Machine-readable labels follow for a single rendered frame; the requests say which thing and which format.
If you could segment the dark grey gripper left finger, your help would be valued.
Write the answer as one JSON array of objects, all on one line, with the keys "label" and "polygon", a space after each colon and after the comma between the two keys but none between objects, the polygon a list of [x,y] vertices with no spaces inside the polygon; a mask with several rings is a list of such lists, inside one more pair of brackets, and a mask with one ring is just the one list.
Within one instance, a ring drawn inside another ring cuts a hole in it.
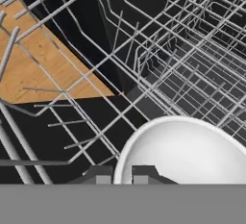
[{"label": "dark grey gripper left finger", "polygon": [[93,165],[87,173],[69,182],[71,185],[110,185],[113,169],[108,165]]}]

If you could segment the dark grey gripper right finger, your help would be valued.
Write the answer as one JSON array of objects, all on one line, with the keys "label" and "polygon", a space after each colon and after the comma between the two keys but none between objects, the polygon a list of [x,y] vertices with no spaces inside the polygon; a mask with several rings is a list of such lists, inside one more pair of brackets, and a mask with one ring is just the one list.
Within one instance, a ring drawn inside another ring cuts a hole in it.
[{"label": "dark grey gripper right finger", "polygon": [[132,166],[133,185],[175,185],[176,182],[161,176],[153,165]]}]

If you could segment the white bowl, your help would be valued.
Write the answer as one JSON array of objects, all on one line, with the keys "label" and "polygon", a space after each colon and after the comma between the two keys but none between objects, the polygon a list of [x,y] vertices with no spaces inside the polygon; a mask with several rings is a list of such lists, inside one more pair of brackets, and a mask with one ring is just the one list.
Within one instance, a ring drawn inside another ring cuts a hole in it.
[{"label": "white bowl", "polygon": [[181,185],[246,185],[246,147],[188,116],[162,116],[140,126],[120,153],[113,182],[129,185],[134,165],[153,165]]}]

